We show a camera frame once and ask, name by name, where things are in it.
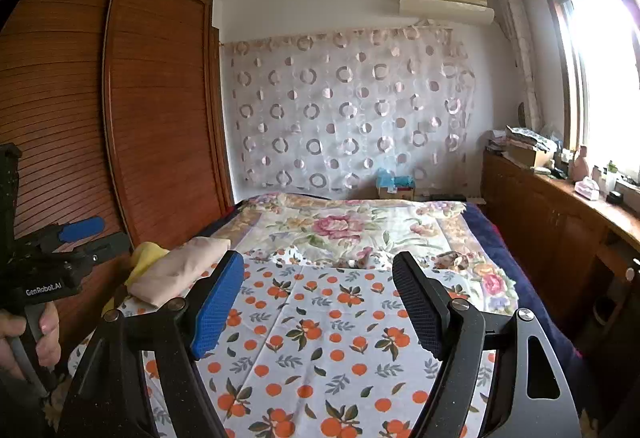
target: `curtain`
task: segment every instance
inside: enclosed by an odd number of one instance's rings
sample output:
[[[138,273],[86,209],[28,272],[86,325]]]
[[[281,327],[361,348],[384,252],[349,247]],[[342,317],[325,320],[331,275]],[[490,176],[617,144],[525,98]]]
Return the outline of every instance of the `curtain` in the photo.
[[[527,128],[533,129],[533,131],[540,131],[543,123],[533,77],[535,54],[531,42],[527,14],[522,0],[498,0],[498,2],[504,18],[504,26],[506,27],[505,34],[511,41],[518,66]]]
[[[379,169],[412,175],[422,192],[466,185],[476,77],[450,28],[240,41],[225,45],[222,68],[229,157],[247,186],[342,198]]]

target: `blue gripper pad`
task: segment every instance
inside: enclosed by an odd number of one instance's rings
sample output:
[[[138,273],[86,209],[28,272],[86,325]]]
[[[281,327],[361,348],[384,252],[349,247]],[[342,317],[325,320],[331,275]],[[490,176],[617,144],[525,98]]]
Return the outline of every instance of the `blue gripper pad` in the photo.
[[[58,239],[62,243],[72,243],[89,236],[100,234],[104,230],[104,220],[100,216],[94,216],[75,223],[62,225]]]
[[[239,253],[228,251],[213,273],[196,281],[187,295],[190,350],[196,360],[216,347],[243,281],[244,259]]]

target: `finger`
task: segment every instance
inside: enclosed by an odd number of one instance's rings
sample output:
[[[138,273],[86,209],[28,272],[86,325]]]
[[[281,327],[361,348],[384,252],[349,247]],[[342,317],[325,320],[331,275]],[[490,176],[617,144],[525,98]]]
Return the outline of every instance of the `finger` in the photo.
[[[49,354],[44,355],[44,357],[38,356],[38,362],[44,368],[52,368],[60,362],[61,354],[62,349],[60,349],[60,344],[56,344],[55,348],[50,351]]]
[[[49,301],[45,305],[44,312],[40,316],[40,329],[42,330],[42,333],[46,335],[59,325],[60,320],[58,319],[58,310],[56,310],[56,305],[53,304],[53,301]]]
[[[27,321],[24,317],[12,315],[6,310],[0,310],[0,339],[22,335]]]
[[[36,355],[38,356],[38,358],[43,358],[46,355],[49,355],[50,352],[55,350],[56,347],[59,346],[58,344],[59,337],[60,337],[59,326],[56,326],[55,328],[53,328],[53,330],[50,333],[43,335],[38,341],[38,343],[36,344]]]
[[[11,351],[11,347],[5,339],[0,339],[0,370],[7,371],[11,376],[24,380],[24,375],[15,361],[14,352]]]

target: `navy blue blanket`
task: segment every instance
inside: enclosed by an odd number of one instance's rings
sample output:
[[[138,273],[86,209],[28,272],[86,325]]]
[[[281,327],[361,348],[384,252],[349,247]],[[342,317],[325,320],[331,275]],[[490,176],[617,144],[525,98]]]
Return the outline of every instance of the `navy blue blanket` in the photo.
[[[515,290],[518,294],[518,306],[530,308],[536,314],[552,348],[556,352],[562,371],[564,371],[569,388],[574,396],[578,412],[586,407],[590,416],[598,414],[600,404],[593,378],[585,361],[580,357],[571,341],[551,320],[545,305],[542,303],[542,299],[540,299],[527,276],[507,250],[494,225],[482,214],[478,206],[473,204],[466,205],[466,210],[462,216],[489,258],[516,282]]]

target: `louvered sliding door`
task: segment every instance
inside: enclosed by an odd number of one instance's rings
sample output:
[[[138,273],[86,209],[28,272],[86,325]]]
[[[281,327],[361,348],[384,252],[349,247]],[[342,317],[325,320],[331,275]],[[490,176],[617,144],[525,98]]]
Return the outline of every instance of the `louvered sliding door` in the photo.
[[[23,152],[15,234],[100,215],[122,230],[102,126],[102,43],[109,0],[20,0],[0,32],[0,142]],[[128,259],[95,267],[57,302],[61,341],[95,326]]]
[[[134,243],[172,248],[222,215],[209,95],[210,0],[111,0],[104,114]]]

